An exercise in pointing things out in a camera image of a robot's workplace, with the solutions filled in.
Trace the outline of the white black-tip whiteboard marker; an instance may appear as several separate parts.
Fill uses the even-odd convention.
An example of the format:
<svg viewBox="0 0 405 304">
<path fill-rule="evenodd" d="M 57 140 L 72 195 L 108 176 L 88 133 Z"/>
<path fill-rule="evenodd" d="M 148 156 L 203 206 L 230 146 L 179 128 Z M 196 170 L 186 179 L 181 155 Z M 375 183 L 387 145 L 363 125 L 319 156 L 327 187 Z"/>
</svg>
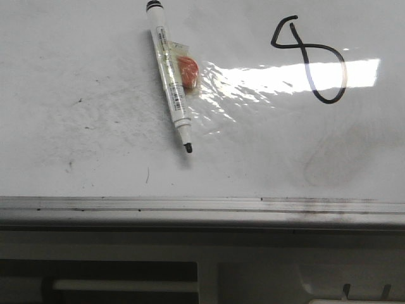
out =
<svg viewBox="0 0 405 304">
<path fill-rule="evenodd" d="M 171 121 L 187 153 L 193 152 L 192 123 L 180 68 L 160 1 L 148 1 L 146 14 Z"/>
</svg>

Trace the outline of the white whiteboard with aluminium frame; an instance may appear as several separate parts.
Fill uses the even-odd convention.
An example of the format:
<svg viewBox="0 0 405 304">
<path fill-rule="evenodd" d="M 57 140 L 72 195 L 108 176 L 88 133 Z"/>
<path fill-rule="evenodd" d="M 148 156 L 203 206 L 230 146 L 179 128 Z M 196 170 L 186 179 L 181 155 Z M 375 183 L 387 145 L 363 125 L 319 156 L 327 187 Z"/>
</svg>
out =
<svg viewBox="0 0 405 304">
<path fill-rule="evenodd" d="M 1 225 L 404 229 L 403 1 L 1 2 Z"/>
</svg>

